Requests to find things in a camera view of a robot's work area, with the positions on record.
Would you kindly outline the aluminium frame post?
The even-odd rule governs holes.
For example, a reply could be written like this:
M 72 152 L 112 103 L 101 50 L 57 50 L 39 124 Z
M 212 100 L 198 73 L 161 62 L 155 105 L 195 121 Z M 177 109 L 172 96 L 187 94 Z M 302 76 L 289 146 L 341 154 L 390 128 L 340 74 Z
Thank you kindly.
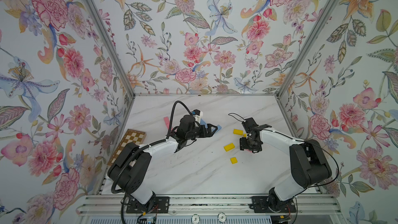
M 90 17 L 92 18 L 92 21 L 93 21 L 95 27 L 97 28 L 98 35 L 99 35 L 101 41 L 103 42 L 106 50 L 108 51 L 108 53 L 110 55 L 111 60 L 114 62 L 115 66 L 116 66 L 116 70 L 120 75 L 120 79 L 122 81 L 122 84 L 123 84 L 126 92 L 134 100 L 136 95 L 134 93 L 134 90 L 132 89 L 130 81 L 127 78 L 126 72 L 122 67 L 121 61 L 117 54 L 117 50 L 116 50 L 114 44 L 112 43 L 112 39 L 107 34 L 106 26 L 102 21 L 102 18 L 99 14 L 99 11 L 95 5 L 94 0 L 83 0 L 83 1 L 88 7 L 88 12 L 90 14 Z
M 316 21 L 314 27 L 311 29 L 308 39 L 305 41 L 302 49 L 298 53 L 293 66 L 291 67 L 290 72 L 284 80 L 283 85 L 279 88 L 278 93 L 275 95 L 278 100 L 282 99 L 282 96 L 287 93 L 291 82 L 293 81 L 297 71 L 299 70 L 301 64 L 306 58 L 308 52 L 310 51 L 312 45 L 316 42 L 317 37 L 319 36 L 322 29 L 326 26 L 329 17 L 333 13 L 334 8 L 338 5 L 339 0 L 327 0 L 325 7 L 323 9 L 323 13 L 320 15 L 318 20 Z

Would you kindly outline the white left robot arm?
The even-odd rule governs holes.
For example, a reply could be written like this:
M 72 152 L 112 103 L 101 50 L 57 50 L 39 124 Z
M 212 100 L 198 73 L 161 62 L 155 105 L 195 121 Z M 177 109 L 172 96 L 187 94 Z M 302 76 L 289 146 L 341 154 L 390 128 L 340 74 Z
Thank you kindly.
M 146 145 L 128 143 L 110 166 L 107 176 L 112 181 L 111 193 L 124 194 L 127 198 L 145 206 L 154 202 L 155 193 L 144 185 L 150 163 L 158 158 L 173 155 L 188 142 L 211 138 L 218 126 L 201 124 L 201 116 L 185 115 L 176 127 L 170 127 L 166 137 Z

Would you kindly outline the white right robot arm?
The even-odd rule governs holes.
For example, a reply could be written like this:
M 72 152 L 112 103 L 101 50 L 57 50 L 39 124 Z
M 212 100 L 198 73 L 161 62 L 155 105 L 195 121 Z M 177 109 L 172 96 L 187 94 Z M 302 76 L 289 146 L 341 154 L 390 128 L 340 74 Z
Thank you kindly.
M 266 143 L 290 158 L 290 175 L 268 192 L 266 206 L 272 211 L 281 211 L 295 196 L 332 176 L 332 170 L 317 141 L 285 135 L 268 124 L 258 125 L 253 118 L 244 119 L 241 123 L 247 136 L 240 138 L 240 150 L 258 153 Z

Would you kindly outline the aluminium frame post right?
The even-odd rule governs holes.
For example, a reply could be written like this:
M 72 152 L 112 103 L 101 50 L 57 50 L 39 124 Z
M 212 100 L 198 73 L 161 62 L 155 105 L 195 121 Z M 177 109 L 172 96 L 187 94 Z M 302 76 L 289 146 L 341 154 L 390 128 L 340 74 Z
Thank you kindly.
M 316 42 L 317 37 L 319 36 L 322 29 L 326 26 L 329 17 L 333 13 L 334 8 L 338 5 L 339 0 L 327 0 L 325 7 L 323 9 L 323 13 L 320 15 L 318 20 L 316 21 L 314 27 L 311 29 L 308 39 L 305 41 L 302 49 L 298 53 L 293 66 L 291 67 L 290 72 L 284 80 L 283 85 L 279 88 L 278 93 L 275 95 L 278 100 L 282 99 L 282 96 L 287 93 L 291 82 L 293 81 L 297 71 L 299 70 L 301 64 L 306 58 L 308 52 L 310 51 L 312 45 Z

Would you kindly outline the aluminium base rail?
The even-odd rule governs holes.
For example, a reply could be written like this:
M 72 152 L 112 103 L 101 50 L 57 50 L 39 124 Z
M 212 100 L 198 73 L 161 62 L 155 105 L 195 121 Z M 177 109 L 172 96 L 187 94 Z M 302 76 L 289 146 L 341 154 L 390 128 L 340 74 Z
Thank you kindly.
M 79 216 L 118 216 L 122 195 L 87 196 L 76 212 Z M 261 215 L 252 206 L 252 195 L 170 195 L 167 216 L 177 215 Z M 340 215 L 341 208 L 332 195 L 303 194 L 279 212 L 268 210 L 270 215 Z

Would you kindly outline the aluminium frame post left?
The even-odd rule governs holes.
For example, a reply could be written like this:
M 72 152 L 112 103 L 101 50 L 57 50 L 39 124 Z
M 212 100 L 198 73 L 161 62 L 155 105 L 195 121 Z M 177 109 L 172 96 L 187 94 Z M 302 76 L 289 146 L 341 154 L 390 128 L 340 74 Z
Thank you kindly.
M 106 50 L 108 51 L 108 53 L 110 55 L 111 60 L 114 62 L 115 66 L 116 66 L 116 70 L 120 75 L 120 79 L 122 81 L 122 84 L 123 84 L 126 92 L 134 100 L 136 95 L 134 93 L 134 90 L 132 89 L 130 81 L 127 78 L 126 72 L 122 67 L 121 61 L 117 54 L 117 50 L 116 50 L 114 44 L 112 43 L 112 39 L 107 34 L 106 26 L 102 21 L 102 18 L 99 14 L 99 11 L 95 5 L 94 0 L 83 0 L 83 1 L 88 7 L 88 12 L 90 14 L 90 17 L 92 18 L 92 21 L 93 21 L 95 27 L 97 28 L 98 35 L 99 35 L 101 41 L 103 42 Z

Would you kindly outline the yellow rectangular block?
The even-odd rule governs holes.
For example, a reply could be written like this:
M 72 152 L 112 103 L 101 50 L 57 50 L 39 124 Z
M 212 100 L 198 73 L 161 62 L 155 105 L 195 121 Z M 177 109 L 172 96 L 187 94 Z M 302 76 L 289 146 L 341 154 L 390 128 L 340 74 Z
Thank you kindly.
M 233 134 L 243 136 L 244 132 L 243 132 L 243 130 L 234 129 Z

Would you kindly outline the light blue long block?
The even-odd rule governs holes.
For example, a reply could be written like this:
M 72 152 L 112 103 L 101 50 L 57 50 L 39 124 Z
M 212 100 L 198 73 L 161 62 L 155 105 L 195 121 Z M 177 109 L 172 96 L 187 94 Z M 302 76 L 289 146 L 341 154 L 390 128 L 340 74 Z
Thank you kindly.
M 204 121 L 203 119 L 201 119 L 201 122 L 200 122 L 200 124 L 201 124 L 201 125 L 204 125 L 204 126 L 207 126 L 207 122 L 206 122 L 206 121 Z

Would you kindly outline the small yellow cube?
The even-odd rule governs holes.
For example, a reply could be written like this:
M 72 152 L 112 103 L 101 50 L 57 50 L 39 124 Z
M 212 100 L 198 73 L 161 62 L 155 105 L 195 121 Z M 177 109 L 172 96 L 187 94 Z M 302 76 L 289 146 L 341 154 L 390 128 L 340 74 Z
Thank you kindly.
M 232 164 L 236 164 L 238 162 L 237 158 L 233 157 L 230 159 Z

